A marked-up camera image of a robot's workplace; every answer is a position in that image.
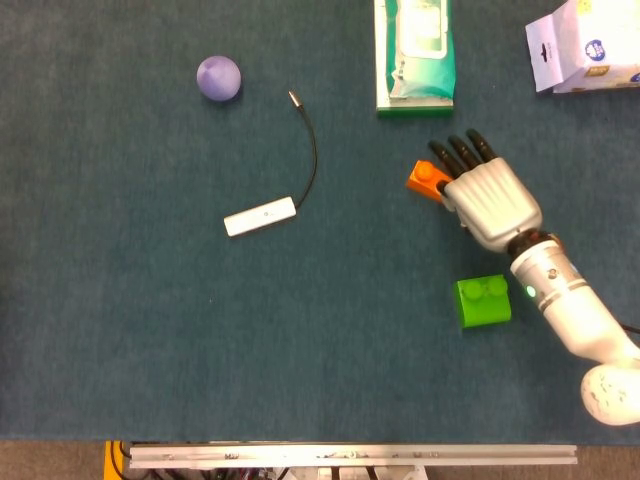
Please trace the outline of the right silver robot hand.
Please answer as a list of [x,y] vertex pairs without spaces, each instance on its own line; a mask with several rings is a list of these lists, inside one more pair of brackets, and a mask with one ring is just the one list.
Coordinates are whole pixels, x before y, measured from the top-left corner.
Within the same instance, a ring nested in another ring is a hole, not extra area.
[[506,160],[477,130],[467,138],[431,140],[429,149],[450,175],[436,183],[445,207],[484,248],[506,252],[522,234],[542,226],[542,210]]

